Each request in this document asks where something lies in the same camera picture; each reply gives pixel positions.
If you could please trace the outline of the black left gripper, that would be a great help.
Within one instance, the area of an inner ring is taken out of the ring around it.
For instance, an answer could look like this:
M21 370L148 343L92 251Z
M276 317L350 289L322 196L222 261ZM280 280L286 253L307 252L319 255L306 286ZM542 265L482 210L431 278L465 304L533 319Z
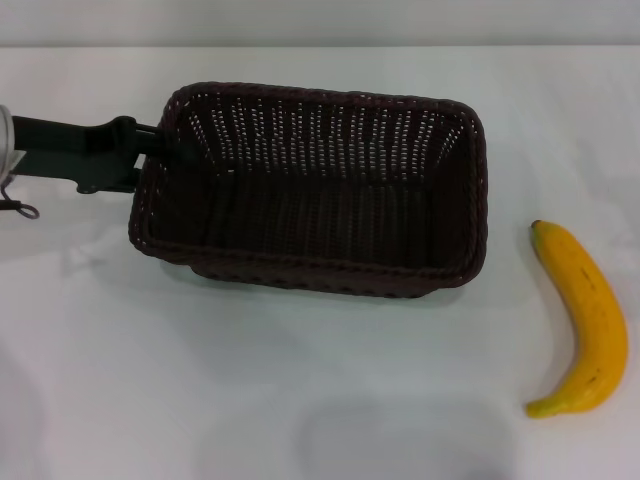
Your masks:
M81 194L131 193L141 154L175 164L198 164L199 148L165 136L162 129L118 117L98 126L13 118L14 147L24 153L12 169L19 176L70 180Z

